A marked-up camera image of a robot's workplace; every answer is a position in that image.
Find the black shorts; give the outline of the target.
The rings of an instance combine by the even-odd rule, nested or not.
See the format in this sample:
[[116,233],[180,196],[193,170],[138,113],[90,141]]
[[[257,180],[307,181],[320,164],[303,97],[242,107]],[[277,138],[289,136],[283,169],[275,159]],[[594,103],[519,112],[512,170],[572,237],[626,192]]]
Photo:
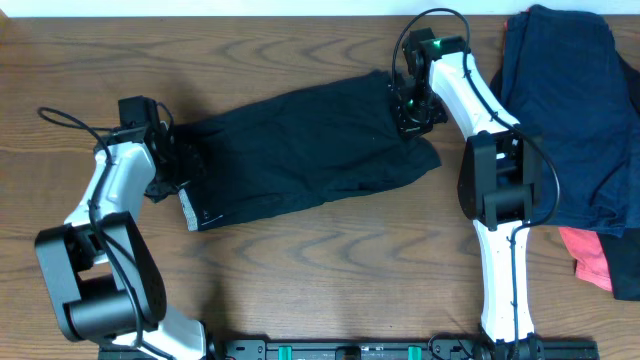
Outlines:
[[188,229],[393,190],[439,167],[427,140],[399,134],[389,83],[374,71],[178,126],[201,159],[178,193]]

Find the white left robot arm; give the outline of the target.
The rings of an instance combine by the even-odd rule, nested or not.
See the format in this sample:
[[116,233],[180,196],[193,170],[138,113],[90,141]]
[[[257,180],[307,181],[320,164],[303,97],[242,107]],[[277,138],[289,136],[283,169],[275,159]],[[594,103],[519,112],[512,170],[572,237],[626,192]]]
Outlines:
[[136,96],[119,101],[119,126],[93,128],[49,107],[38,115],[82,129],[96,141],[95,170],[63,224],[42,230],[35,252],[58,326],[71,342],[90,341],[102,359],[206,359],[202,322],[170,306],[137,219],[182,184],[174,121],[165,106]]

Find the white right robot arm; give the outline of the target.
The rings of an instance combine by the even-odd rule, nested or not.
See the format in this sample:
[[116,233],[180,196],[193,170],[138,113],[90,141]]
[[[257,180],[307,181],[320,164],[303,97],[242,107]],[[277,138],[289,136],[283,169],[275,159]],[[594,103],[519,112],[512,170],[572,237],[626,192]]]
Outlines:
[[429,28],[401,37],[394,50],[408,72],[392,73],[392,113],[406,139],[453,120],[464,140],[457,181],[482,257],[481,329],[494,356],[521,351],[534,332],[526,280],[527,223],[539,195],[539,135],[521,127],[496,99],[461,36]]

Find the navy blue garment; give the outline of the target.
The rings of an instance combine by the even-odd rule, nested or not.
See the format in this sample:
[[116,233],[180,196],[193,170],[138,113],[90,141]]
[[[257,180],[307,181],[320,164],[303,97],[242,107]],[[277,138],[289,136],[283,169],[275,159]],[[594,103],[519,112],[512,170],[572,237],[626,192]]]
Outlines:
[[621,236],[639,225],[639,113],[606,21],[534,5],[506,22],[491,89],[542,133],[545,169],[534,208],[552,224]]

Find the red garment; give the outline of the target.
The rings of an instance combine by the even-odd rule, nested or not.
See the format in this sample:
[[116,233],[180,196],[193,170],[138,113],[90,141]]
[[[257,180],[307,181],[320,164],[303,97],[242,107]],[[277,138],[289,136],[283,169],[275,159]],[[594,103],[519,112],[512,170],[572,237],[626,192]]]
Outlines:
[[612,292],[608,263],[596,232],[559,227],[559,234],[575,260],[575,276],[602,290]]

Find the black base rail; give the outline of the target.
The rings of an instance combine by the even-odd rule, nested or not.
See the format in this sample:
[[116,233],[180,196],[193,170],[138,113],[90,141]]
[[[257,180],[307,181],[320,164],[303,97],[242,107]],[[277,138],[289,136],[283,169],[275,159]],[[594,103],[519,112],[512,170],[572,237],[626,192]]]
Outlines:
[[[475,360],[510,359],[509,344],[433,338],[427,342],[337,343],[229,341],[208,355],[223,360]],[[545,341],[530,337],[519,343],[523,360],[598,360],[593,341]]]

